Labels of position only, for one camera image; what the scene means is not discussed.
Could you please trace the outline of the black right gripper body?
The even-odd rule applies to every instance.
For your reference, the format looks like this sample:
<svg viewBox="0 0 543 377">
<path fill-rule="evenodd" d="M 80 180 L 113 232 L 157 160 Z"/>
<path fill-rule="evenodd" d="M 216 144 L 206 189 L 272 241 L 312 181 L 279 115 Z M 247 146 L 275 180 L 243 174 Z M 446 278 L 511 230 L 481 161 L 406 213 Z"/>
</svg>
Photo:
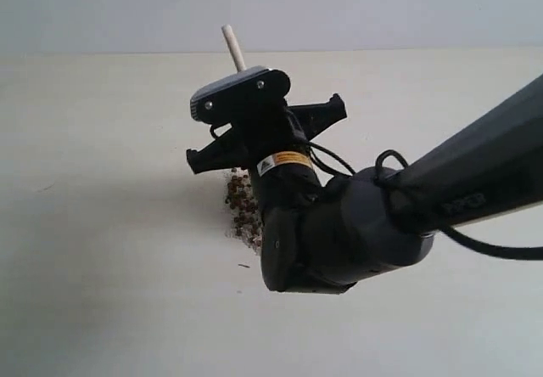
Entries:
<svg viewBox="0 0 543 377">
<path fill-rule="evenodd" d="M 249 135 L 249 172 L 260 211 L 299 211 L 311 205 L 322 185 L 306 139 L 285 98 L 244 106 L 231 119 Z"/>
</svg>

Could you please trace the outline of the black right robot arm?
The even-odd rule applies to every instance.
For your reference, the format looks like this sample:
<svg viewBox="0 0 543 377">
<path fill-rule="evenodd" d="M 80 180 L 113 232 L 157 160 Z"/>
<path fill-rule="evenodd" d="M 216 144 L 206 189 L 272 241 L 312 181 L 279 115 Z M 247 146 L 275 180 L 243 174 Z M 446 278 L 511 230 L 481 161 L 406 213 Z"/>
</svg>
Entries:
<svg viewBox="0 0 543 377">
<path fill-rule="evenodd" d="M 187 151 L 194 173 L 248 171 L 263 222 L 262 278 L 276 292 L 341 294 L 359 281 L 420 262 L 441 232 L 485 256 L 539 261 L 539 247 L 491 245 L 462 224 L 542 200 L 542 81 L 526 87 L 421 159 L 321 184 L 314 138 L 346 116 L 343 100 L 290 106 L 281 70 L 254 67 L 200 88 L 192 118 L 222 135 Z"/>
</svg>

